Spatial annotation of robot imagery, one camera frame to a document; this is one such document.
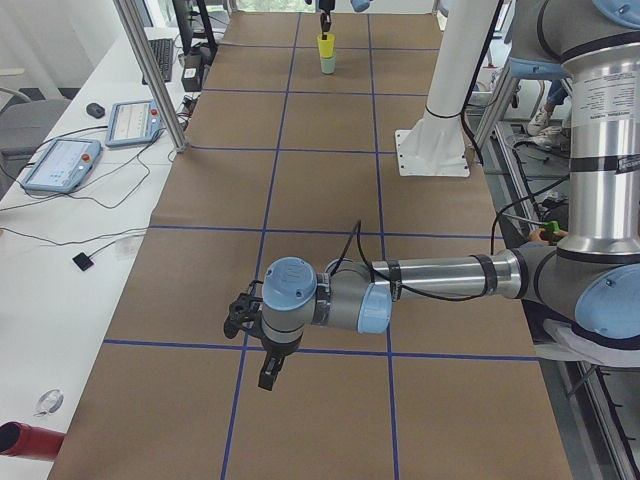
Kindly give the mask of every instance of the blue tape line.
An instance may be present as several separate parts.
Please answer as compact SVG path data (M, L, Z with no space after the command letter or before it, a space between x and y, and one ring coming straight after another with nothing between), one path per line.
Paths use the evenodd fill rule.
M243 228L243 227L195 227L191 225L149 225L149 228L156 230L205 230L213 232L250 232L260 233L261 228Z
M155 347L155 348L183 348L192 350L231 350L231 351L249 351L263 352L260 346L251 346L248 343L240 345L219 345L209 343L180 343L180 342L152 342L143 340L122 340L115 338L106 338L103 343L110 345L124 345L137 347ZM325 348L300 348L296 353L306 355L342 355L355 357L387 357L389 352L376 350L333 350ZM522 355L477 355L477 354L458 354L458 353L421 353L421 352L391 352L391 356L395 358L413 358L413 359L434 359L434 360L480 360L493 362L537 362L538 357L529 357Z
M371 17L367 15L367 32L369 37L369 68L371 73L371 104L373 113L373 138L375 142L375 150L379 150L378 139L378 123L376 115L376 86L375 86L375 70L373 65L373 50L371 41ZM376 182L378 188L378 215L380 222L380 248L382 249L382 258L387 258L385 234L384 234L384 206L382 202L382 175L380 169L380 154L376 153ZM393 345L391 342L391 325L387 327L387 370L389 377L389 415L391 417L391 446L393 456L393 478L400 480L400 459L398 454L398 428L396 415L396 395L395 381L393 374Z
M277 148L276 148L276 155L275 155L275 160L273 162L273 171L271 174L271 183L269 185L269 195L267 196L267 205L265 208L265 213L264 213L264 222L262 224L262 235L260 237L260 249L258 251L258 259L256 261L256 270L255 270L255 277L254 278L258 278L258 274L260 272L260 263L262 262L262 254L264 251L264 243L265 243L265 239L267 236L267 224L269 222L269 211L271 209L271 197L273 195L273 187L275 184L275 178L276 178L276 172L278 170L278 157L280 155L280 145L282 142L282 132L284 130L284 121L287 115L287 102L289 99L289 88L291 87L291 77L293 75L293 64L295 61L295 56L296 56L296 47L295 44L298 42L298 34L300 32L300 20L302 18L301 14L298 14L298 21L296 24L296 36L295 36L295 40L294 40L294 47L292 49L291 52L291 64L289 65L289 78L287 80L287 93L285 94L284 97L284 105L282 107L282 117L280 119L280 131L278 133L278 144L277 144ZM243 343L243 348L242 348L242 353L240 355L240 365L238 367L238 377L236 380L236 390L233 396L233 408L232 408L232 413L231 413L231 419L229 421L229 430L227 432L227 443L226 443L226 447L225 447L225 452L224 452L224 461L222 464L222 471L220 473L220 480L225 480L226 479L226 475L227 475L227 467L229 464L229 455L231 454L231 442L233 439L233 430L235 427L235 416L236 416L236 410L237 410L237 405L238 405L238 399L240 397L240 384L242 382L242 375L244 372L244 362L245 362L245 358L247 355L247 342L248 342L248 335L245 334L245 338L244 338L244 343Z
M245 227L208 227L208 226L188 226L188 225L163 225L163 224L151 224L149 228L163 229L163 230L204 230L212 232L249 232L249 233L261 233L261 228L245 228ZM339 231L339 230L289 230L279 228L267 228L267 233L290 233L290 234L303 234L303 235L350 235L351 232ZM382 232L362 232L362 236L377 236L382 235ZM465 234L440 234L440 233L399 233L399 232L384 232L384 237L411 237L411 238L445 238L449 240L489 240L489 235L465 235Z
M285 48L289 50L298 49L298 50L316 50L318 47L316 46L303 46L303 45L250 45L250 44L239 44L239 43L221 43L221 47L237 47L237 48ZM408 48L408 47L335 47L336 50L388 50L394 52L437 52L440 48Z
M205 145L192 145L194 150L222 150L230 152L307 152L307 153L347 153L358 154L365 153L374 155L380 153L381 155L395 155L395 152L374 152L373 150L323 150L321 148L244 148L244 147L209 147Z
M233 429L236 422L236 414L238 412L238 400L240 399L240 388L242 386L242 375L244 374L244 362L246 359L246 347L248 336L245 335L242 344L242 353L240 354L240 363L238 365L238 375L236 377L236 388L233 393L233 404L231 405L231 416L229 418L229 428L227 430L227 441L224 447L224 457L222 460L222 469L220 471L220 480L224 480L227 476L227 468L229 467L229 455L231 453L231 442L233 440Z
M287 93L286 90L254 90L254 89L244 89L244 88L203 88L203 92L212 92L212 93L279 93L284 94ZM320 91L307 91L307 90L291 90L289 93L293 93L296 95L371 95L371 92L320 92ZM424 93L376 93L376 95L383 97L424 97L427 98L427 95Z
M204 350L234 350L240 351L242 347L239 345L217 345L209 343L179 343L179 342L150 342L143 340L117 340L105 338L103 343L109 345L129 345L136 347L165 347L165 348L187 348L187 349L204 349Z
M472 355L453 353L410 353L394 352L394 357L398 358L431 358L444 360L485 360L492 362L537 362L538 357L525 357L518 355Z

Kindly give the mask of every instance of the red cylinder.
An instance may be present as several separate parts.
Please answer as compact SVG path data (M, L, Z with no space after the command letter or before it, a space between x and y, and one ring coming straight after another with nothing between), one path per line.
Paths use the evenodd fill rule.
M0 455L53 461L63 440L64 433L9 422L0 427Z

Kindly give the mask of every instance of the chair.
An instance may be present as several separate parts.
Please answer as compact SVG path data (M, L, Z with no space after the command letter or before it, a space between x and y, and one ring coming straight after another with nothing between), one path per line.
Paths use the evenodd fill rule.
M23 69L0 70L0 77L21 75ZM19 103L10 104L0 113L0 166L19 172L44 141L58 119L71 103L70 100L31 100L22 92L0 87ZM6 192L6 178L0 181L0 198Z

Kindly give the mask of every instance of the power cord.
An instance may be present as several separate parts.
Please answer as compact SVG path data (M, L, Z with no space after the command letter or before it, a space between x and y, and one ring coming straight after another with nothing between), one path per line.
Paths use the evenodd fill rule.
M81 128L79 130L73 130L72 132L62 133L60 135L57 135L55 137L51 137L48 140L45 140L44 142L42 142L40 145L38 145L36 147L36 149L35 149L35 151L33 153L35 155L36 153L38 153L38 150L40 150L40 148L42 148L43 146L45 146L49 142L53 142L54 140L57 140L58 138L68 137L69 135L74 135L76 133L89 132L91 130L106 130L107 128L109 128L108 125L99 125L97 127L86 127L86 128Z
M115 245L116 243L122 241L122 240L126 240L129 238L139 238L139 237L144 237L144 233L139 233L137 235L129 235L128 237L122 237L122 238L118 238L117 240L114 240L112 242L107 243L106 245L103 245L102 247L100 247L99 249L95 250L93 253L90 253L89 255L87 255L88 258L93 258L95 257L97 254L99 254L100 252L102 252L103 250L106 250L107 248L109 248L112 245Z
M491 225L491 255L493 255L495 253L495 240L496 240L496 226L498 225L498 221L500 220L500 217L502 216L502 214L504 212L506 212L507 210L509 210L510 208L516 206L519 203L525 202L527 200L531 200L535 197L537 197L538 195L542 195L545 192L548 192L549 190L554 189L555 187L557 187L558 185L560 185L561 183L566 182L567 180L569 180L570 175L565 175L564 177L562 177L561 179L551 183L550 185L547 185L546 187L538 190L537 192L533 192L531 193L531 195L527 195L526 197L522 197L519 198L518 200L516 200L515 202L512 202L504 207L502 207L497 213L496 213L496 217L493 220L493 224Z
M351 234L349 235L347 243L346 243L344 249L342 250L342 254L340 255L338 261L334 265L334 267L333 267L333 269L332 269L332 271L331 271L331 273L329 275L333 276L338 271L338 268L340 267L340 265L342 264L342 262L344 261L344 259L346 257L347 251L349 250L349 246L351 245L353 237L355 236L356 237L356 244L358 246L358 253L360 255L360 259L366 265L367 270L369 271L369 276L370 276L371 283L375 283L375 277L379 277L379 278L382 278L383 280L389 282L389 285L392 285L394 283L394 281L391 280L388 276L386 276L382 272L380 272L380 271L376 270L375 268L373 268L373 265L371 264L371 262L369 262L369 260L367 260L367 257L364 254L364 250L362 248L362 243L361 243L361 239L360 239L361 229L362 229L362 221L358 220L356 222L355 226L353 227L353 230L351 231ZM425 292L424 290L418 290L417 288L413 288L413 287L410 287L408 285L404 285L402 282L400 282L398 287L400 289L402 289L402 290L407 290L408 292L414 293L414 294L419 295L421 297L431 298L431 299L434 299L434 300L442 300L442 301L445 301L445 302L466 302L466 301L469 301L469 300L473 300L475 298L483 297L487 293L486 286L485 286L485 289L482 291L482 293L480 293L479 295L469 295L469 296L466 296L466 297L444 297L444 296L441 296L441 295L436 295L436 294L433 294L433 293Z
M22 184L22 183L21 183L17 178L15 178L15 177L13 177L12 175L10 175L10 174L9 174L9 173L8 173L8 172L7 172L3 167L2 167L2 165L0 165L0 170L1 170L1 171L2 171L2 172L3 172L7 177L9 177L11 180L13 180L13 181L14 181L14 182L16 182L18 185L20 185L20 187L22 188L22 190L25 192L25 194L26 194L29 198L32 198L32 199L36 200L35 202L31 202L31 203L26 203L26 204L22 204L22 205L14 205L14 206L12 206L12 207L5 207L5 208L0 209L0 212L5 212L5 211L8 211L8 210L14 210L14 209L18 209L18 208L30 207L30 206L38 205L38 204L40 204L40 203L48 202L48 201L50 201L50 200L53 200L53 199L55 199L55 198L60 198L60 197L68 197L68 198L72 198L72 199L74 199L74 200L90 200L90 201L93 201L94 203L98 204L98 205L99 205L99 206L101 206L102 208L105 208L105 209L107 209L107 210L114 210L114 209L118 208L120 205L122 205L122 204L123 204L123 203L124 203L124 202L129 198L129 197L131 197L131 195L133 195L133 194L136 192L136 190L138 190L138 188L140 188L140 186L141 186L141 185L144 183L144 181L149 177L149 175L151 175L151 170L149 169L149 167L147 166L147 164L146 164L146 163L144 163L144 162L142 161L142 159L140 158L140 155L142 155L142 154L143 154L147 149L151 148L151 146L153 146L153 145L154 145L154 144L155 144L155 143L160 139L160 137L162 136L162 132L163 132L163 131L164 131L164 129L161 129L161 130L159 131L158 135L156 136L156 138L155 138L155 139L153 139L153 141L152 141L152 142L150 142L150 143L148 143L147 145L145 145L142 149L140 149L140 151L138 151L134 156L132 156L132 157L131 157L129 160L127 160L125 163L123 163L122 165L120 165L120 166L118 166L118 167L114 168L113 170L111 170L111 171L109 171L109 172L107 172L107 173L104 173L104 174L102 174L102 175L100 175L100 176L98 176L98 177L94 178L94 179L93 179L93 180L91 180L90 182L88 182L88 183L86 183L86 184L84 184L84 185L82 185L82 186L80 186L80 187L76 188L76 189L74 190L74 192L73 192L73 193L80 192L80 191L84 190L85 188L87 188L87 187L89 187L89 186L93 185L93 184L94 184L94 183L96 183L97 181L99 181L99 180L101 180L101 179L103 179L103 178L105 178L105 177L107 177L107 176L109 176L109 175L113 175L113 174L114 174L115 172L117 172L118 170L121 170L121 169L122 169L122 168L124 168L125 166L127 166L127 165L131 164L133 161L137 160L137 161L138 161L138 163L140 163L140 165L142 165L142 166L145 168L145 170L146 170L145 174L144 174L144 175L143 175L143 177L142 177L142 178L141 178L141 179L136 183L136 185L135 185L135 186L134 186L134 187L133 187L133 188L132 188L132 189L131 189L131 190L130 190L130 191L129 191L129 192L128 192L128 193L127 193L127 194L126 194L122 199L121 199L121 200L119 200L118 202L116 202L116 203L115 203L115 204L113 204L113 205L106 205L105 203L103 203L103 202L99 201L98 199L96 199L96 198L94 198L94 197L91 197L91 196L82 196L82 197L79 197L79 196L75 196L75 195L73 195L73 193L56 193L56 194L53 194L53 195L45 196L44 198L39 197L39 196L36 196L36 195L33 195L33 194L31 194L30 192L28 192L28 191L26 190L26 188L24 187L24 185L23 185L23 184Z
M106 238L118 237L120 235L126 235L127 233L132 233L132 232L145 232L146 230L147 230L147 227L129 228L129 229L123 230L121 232L105 233L105 234L102 234L102 235L98 235L96 237L88 238L86 240L72 240L72 241L68 241L68 242L58 242L56 240L51 240L49 238L39 237L37 235L30 235L28 233L22 233L22 232L18 232L16 230L13 230L11 228L0 226L0 231L13 233L14 235L18 235L19 237L32 238L34 240L38 240L38 241L47 243L47 244L49 244L51 246L54 246L54 247L66 247L68 245L84 245L85 243L95 242L96 240L104 240ZM99 251L100 250L97 250L96 252L92 253L92 255L95 255Z

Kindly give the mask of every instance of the black cable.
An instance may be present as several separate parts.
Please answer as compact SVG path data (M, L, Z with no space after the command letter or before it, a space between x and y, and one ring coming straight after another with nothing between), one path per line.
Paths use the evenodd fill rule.
M90 182L76 188L74 190L73 193L77 193L80 192L82 190L84 190L85 188L89 187L90 185L93 185L94 183L96 183L97 181L103 179L104 177L107 177L109 175L114 174L115 172L117 172L118 170L124 168L125 166L129 165L131 162L133 162L134 160L137 160L138 163L140 163L140 165L142 165L146 172L144 174L144 176L138 181L138 183L117 203L115 203L114 205L106 205L104 203L102 203L101 201L99 201L98 199L94 198L94 197L90 197L90 196L83 196L83 197L77 197L74 196L72 193L56 193L53 195L48 195L44 198L42 197L38 197L36 195L31 194L30 192L28 192L26 190L26 188L24 187L24 185L15 177L11 176L4 168L2 168L2 165L0 165L0 170L7 175L11 180L13 180L14 182L18 183L18 185L20 185L20 187L22 188L22 190L25 192L25 194L29 197L29 198L33 198L35 200L37 200L36 202L31 202L31 203L26 203L26 204L22 204L22 205L14 205L12 207L5 207L0 209L0 212L4 212L4 211L8 211L8 210L14 210L17 208L24 208L24 207L29 207L32 205L38 205L40 203L44 203L44 202L48 202L50 200L53 200L55 198L60 198L60 197L68 197L68 198L72 198L74 200L91 200L94 203L98 204L99 206L101 206L102 208L105 208L107 210L113 210L118 208L120 205L122 205L131 195L133 195L136 190L138 188L140 188L140 186L144 183L144 181L149 177L149 175L151 175L151 170L149 169L149 167L147 166L147 164L145 164L141 159L140 159L140 155L142 155L147 149L149 149L152 145L154 145L158 139L161 137L162 132L164 131L164 129L161 129L158 132L158 135L156 136L156 138L153 139L152 142L148 143L147 145L145 145L140 151L138 151L134 156L132 156L129 160L127 160L125 163L123 163L122 165L119 165L118 167L114 168L113 170L104 173L96 178L94 178L93 180L91 180Z
M338 258L338 261L334 265L333 270L331 270L331 273L329 273L330 277L333 277L335 273L338 271L338 269L340 268L340 265L342 265L342 262L344 261L345 257L347 256L347 252L349 251L349 247L351 246L351 241L353 240L353 237L356 234L356 232L360 231L361 226L362 226L362 221L358 220L354 225L353 230L351 230L351 234L349 235L349 238L347 239L347 243L342 249L342 253Z
M362 263L365 264L365 266L367 267L367 270L369 271L369 280L371 283L375 283L375 277L378 276L380 278L382 278L383 280L389 282L389 285L391 285L393 283L393 281L387 277L386 275L384 275L382 272L379 272L378 270L376 270L375 268L373 268L373 265L371 264L371 262L369 262L369 260L367 259L365 253L364 253L364 249L362 248L362 242L361 242L361 229L362 229L362 221L358 220L355 224L355 226L353 227L353 230L351 232L351 234L349 235L349 239L347 240L347 244L345 245L344 249L342 250L342 254L340 255L340 258L338 260L338 262L336 263L336 265L334 266L333 270L331 271L330 275L333 276L333 274L338 270L340 264L342 263L342 261L344 260L347 251L349 250L349 246L351 245L351 241L353 240L353 236L355 234L356 236L356 243L358 246L358 253L360 254L360 259L362 260ZM483 297L487 292L486 292L486 286L485 289L483 290L483 292L480 295L469 295L466 297L443 297L441 295L435 295L432 293L428 293L425 292L423 290L418 290L416 288L413 287L409 287L407 285L404 285L402 282L400 282L400 288L403 290L407 290L408 292L414 293L416 295L419 295L421 297L427 297L427 298L431 298L434 300L443 300L445 302L466 302L468 300L473 300L474 298L480 298Z
M90 130L106 130L107 128L109 128L108 125L99 125L97 127L87 127L87 128L81 128L79 130L74 130L72 132L67 132L67 133L62 133L60 135L56 135L55 137L51 137L48 140L45 140L44 142L42 142L40 145L38 145L35 149L35 151L33 152L33 154L35 155L36 153L38 153L38 150L43 147L44 145L46 145L49 142L53 142L54 140L57 140L58 138L62 138L62 137L68 137L69 135L74 135L76 133L82 133L82 132L88 132Z
M524 139L524 140L519 140L516 143L513 144L513 147L520 147L522 145L528 145L530 147L535 148L536 150L538 150L539 152L542 153L552 153L554 156L559 157L559 158L563 158L565 160L571 160L571 156L570 155L562 155L561 153L559 153L557 150L554 150L553 148L551 150L545 150L544 148L540 147L540 145L538 145L537 143L535 143L534 141L532 141L531 139Z
M116 243L118 243L120 240L125 240L127 238L138 238L138 237L144 237L144 233L140 233L138 235L130 235L128 237L123 237L123 238L118 238L117 240L114 240L113 242L109 242L106 245L103 245L102 247L100 247L98 250L96 250L95 252L87 255L87 257L92 258L94 256L96 256L98 253L102 252L103 250L106 250L107 248L109 248L111 245L115 245Z
M28 233L22 233L22 232L18 232L16 230L12 230L11 228L0 226L0 231L13 233L14 235L18 235L19 237L32 238L34 240L39 240L41 242L45 242L45 243L48 243L50 245L53 245L54 247L66 247L68 245L83 245L85 243L94 242L96 240L103 240L105 238L117 237L119 235L125 235L125 234L131 233L131 232L145 231L146 229L147 229L147 227L129 228L129 229L123 230L121 232L105 233L103 235L98 235L96 237L88 238L86 240L73 240L73 241L69 241L69 242L57 242L57 241L51 240L49 238L38 237L37 235L30 235Z
M498 103L498 101L500 100L500 97L490 101L489 103L487 103L486 105L477 105L475 103L467 103L467 107L475 107L475 108L488 108L492 105L495 105L496 103Z
M214 17L213 15L207 15L207 17L209 17L210 19L215 20L216 22L221 23L221 24L223 24L223 25L225 25L225 26L228 26L228 25L229 25L227 22L223 22L222 20L217 19L217 18L216 18L216 17Z
M515 205L517 205L519 203L522 203L522 202L524 202L526 200L529 200L529 199L531 199L533 197L537 197L538 195L542 195L543 193L548 192L549 190L551 190L551 189L557 187L558 185L560 185L561 183L566 182L567 180L569 180L569 178L570 178L570 175L565 175L560 180L557 180L557 181L553 182L552 184L547 185L543 189L538 190L537 192L533 192L531 195L527 195L526 197L519 198L515 202L512 202L509 205L506 205L505 207L502 207L496 213L496 217L493 220L493 224L491 225L491 255L493 255L495 253L496 226L498 225L498 221L500 220L500 217L502 216L502 214L504 212L506 212L511 207L514 207Z
M484 165L482 151L478 146L478 143L476 142L475 134L471 131L471 127L469 127L469 124L467 123L467 116L464 112L460 114L460 123L462 124L462 130L464 130L464 133L466 133L467 137L469 137L469 141L471 142L471 145L473 145L473 149L475 150L476 155L478 155L478 163L480 163L480 165Z
M524 142L516 142L513 144L513 146L511 147L511 152L513 153L514 158L516 159L516 166L518 167L518 173L520 174L520 177L522 178L523 182L524 182L524 189L525 189L525 193L527 194L528 197L530 197L533 194L533 191L531 190L531 187L529 186L529 180L527 179L527 174L524 171L524 164L522 163L522 160L520 159L520 155L518 154L518 147L524 145ZM538 215L538 217L540 216L540 207L538 207L537 202L533 201L532 202L533 205L533 209L536 212L536 215Z

